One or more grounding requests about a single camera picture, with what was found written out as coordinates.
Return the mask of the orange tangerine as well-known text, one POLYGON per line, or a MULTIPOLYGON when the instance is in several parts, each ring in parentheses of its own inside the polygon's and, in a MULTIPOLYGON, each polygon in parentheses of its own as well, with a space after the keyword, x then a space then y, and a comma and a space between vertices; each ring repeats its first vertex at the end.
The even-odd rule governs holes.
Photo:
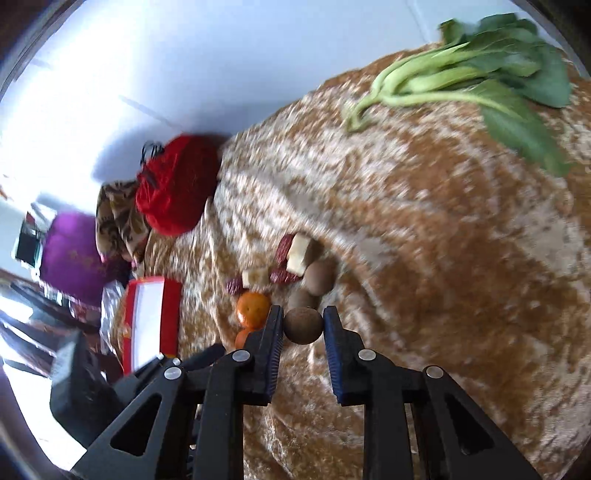
POLYGON ((238 332, 235 337, 235 350, 243 349, 249 334, 256 333, 256 329, 245 328, 238 332))
POLYGON ((270 311, 270 298, 259 292, 245 292, 236 303, 238 321, 245 329, 259 330, 266 323, 270 311))

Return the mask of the red jujube date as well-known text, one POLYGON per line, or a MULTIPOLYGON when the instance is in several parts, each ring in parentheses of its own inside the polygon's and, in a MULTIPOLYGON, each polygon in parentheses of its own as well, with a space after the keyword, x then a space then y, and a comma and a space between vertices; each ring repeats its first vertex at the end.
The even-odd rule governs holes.
POLYGON ((281 237, 279 244, 276 247, 276 263, 284 265, 287 263, 288 252, 290 251, 291 243, 294 240, 294 233, 287 233, 281 237))
POLYGON ((287 285, 301 281, 301 276, 290 273, 285 268, 276 268, 270 272, 270 282, 276 285, 287 285))
POLYGON ((238 296, 242 294, 242 292, 245 291, 245 287, 243 287, 242 283, 242 277, 235 276, 231 279, 228 279, 228 281, 225 283, 225 290, 231 296, 238 296))

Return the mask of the brown longan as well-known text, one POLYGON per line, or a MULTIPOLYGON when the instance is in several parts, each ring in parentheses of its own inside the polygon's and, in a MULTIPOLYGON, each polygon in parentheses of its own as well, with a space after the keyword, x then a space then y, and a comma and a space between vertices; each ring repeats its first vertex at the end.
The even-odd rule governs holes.
POLYGON ((311 344, 324 332, 324 320, 317 310, 310 307, 290 309, 283 318, 283 332, 295 344, 311 344))
POLYGON ((311 263, 304 272, 303 286, 309 294, 321 297, 332 291, 337 279, 337 263, 321 259, 311 263))
POLYGON ((311 308, 317 309, 320 303, 320 298, 312 295, 304 287, 297 287, 293 292, 290 293, 290 297, 287 299, 287 310, 293 310, 296 308, 311 308))

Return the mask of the white yam cube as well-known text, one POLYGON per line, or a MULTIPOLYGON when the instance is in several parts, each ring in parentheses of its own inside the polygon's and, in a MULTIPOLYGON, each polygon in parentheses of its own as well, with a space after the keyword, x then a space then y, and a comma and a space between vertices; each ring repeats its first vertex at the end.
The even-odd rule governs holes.
POLYGON ((242 286, 245 289, 262 287, 270 283, 270 269, 267 267, 252 267, 242 271, 242 286))

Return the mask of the white yam chunk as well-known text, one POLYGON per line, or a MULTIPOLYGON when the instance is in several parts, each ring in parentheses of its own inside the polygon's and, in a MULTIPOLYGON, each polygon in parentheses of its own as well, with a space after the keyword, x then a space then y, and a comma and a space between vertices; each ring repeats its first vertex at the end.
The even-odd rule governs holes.
POLYGON ((307 235, 297 233, 291 241, 290 250, 287 252, 287 272, 304 276, 304 272, 310 264, 308 260, 308 250, 311 248, 311 238, 307 235))

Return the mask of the clear plastic bag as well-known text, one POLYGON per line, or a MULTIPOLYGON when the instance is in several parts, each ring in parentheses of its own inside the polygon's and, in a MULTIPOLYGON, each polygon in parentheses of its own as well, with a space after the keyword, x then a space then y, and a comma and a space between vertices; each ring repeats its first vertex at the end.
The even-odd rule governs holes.
POLYGON ((107 283, 102 291, 99 338, 103 354, 121 357, 121 335, 126 289, 119 281, 107 283))

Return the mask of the red white box tray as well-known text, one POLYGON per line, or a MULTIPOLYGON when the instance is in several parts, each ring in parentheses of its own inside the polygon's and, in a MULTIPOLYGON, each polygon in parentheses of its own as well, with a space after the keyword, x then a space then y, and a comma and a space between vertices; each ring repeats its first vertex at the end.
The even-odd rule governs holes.
POLYGON ((128 285, 122 324, 122 368, 129 374, 156 356, 176 357, 182 284, 155 276, 128 285))

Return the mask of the purple shopping bag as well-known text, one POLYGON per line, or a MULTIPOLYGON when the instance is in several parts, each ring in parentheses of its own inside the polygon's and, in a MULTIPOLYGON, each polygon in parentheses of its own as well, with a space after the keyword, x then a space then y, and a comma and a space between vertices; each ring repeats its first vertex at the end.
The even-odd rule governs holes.
POLYGON ((95 244, 95 217, 60 212, 45 236, 39 278, 48 286, 88 306, 101 306, 106 284, 126 284, 130 266, 121 259, 103 263, 95 244))

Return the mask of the brown patterned cloth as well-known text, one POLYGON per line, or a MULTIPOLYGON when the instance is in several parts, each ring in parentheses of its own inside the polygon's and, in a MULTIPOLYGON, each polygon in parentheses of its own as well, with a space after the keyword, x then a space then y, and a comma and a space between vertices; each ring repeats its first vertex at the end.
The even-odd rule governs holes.
POLYGON ((137 180, 101 185, 95 214, 95 243, 103 263, 121 258, 132 265, 143 261, 151 231, 137 209, 137 180))

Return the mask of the brown velvet blanket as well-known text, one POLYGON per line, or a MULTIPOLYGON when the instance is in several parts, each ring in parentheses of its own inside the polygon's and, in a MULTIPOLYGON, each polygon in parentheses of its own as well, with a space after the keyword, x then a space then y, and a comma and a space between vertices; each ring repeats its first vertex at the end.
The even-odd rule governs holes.
POLYGON ((590 437, 590 83, 545 124, 573 167, 547 174, 497 144, 471 104, 342 111, 390 63, 335 76, 222 148, 197 227, 152 234, 144 272, 182 286, 179 353, 235 344, 228 279, 270 265, 284 234, 335 258, 322 300, 396 364, 437 364, 540 475, 562 477, 590 437))

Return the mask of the green bok choy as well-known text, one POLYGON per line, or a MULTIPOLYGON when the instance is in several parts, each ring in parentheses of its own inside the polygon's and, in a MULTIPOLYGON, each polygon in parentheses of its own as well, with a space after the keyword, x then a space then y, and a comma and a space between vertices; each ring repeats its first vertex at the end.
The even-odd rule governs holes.
POLYGON ((569 105, 571 84, 559 50, 535 24, 513 13, 468 26, 455 19, 439 27, 442 43, 394 61, 344 116, 349 132, 370 125, 370 107, 414 107, 463 102, 479 106, 489 135, 547 172, 564 176, 569 163, 529 103, 569 105))

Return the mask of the red velvet drawstring pouch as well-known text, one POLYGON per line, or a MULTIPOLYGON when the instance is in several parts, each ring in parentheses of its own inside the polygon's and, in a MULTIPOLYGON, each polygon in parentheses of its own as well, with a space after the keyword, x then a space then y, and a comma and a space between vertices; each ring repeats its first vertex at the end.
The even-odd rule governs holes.
POLYGON ((135 204, 148 225, 176 237, 192 230, 217 187, 219 161, 211 139, 180 135, 143 146, 135 204))

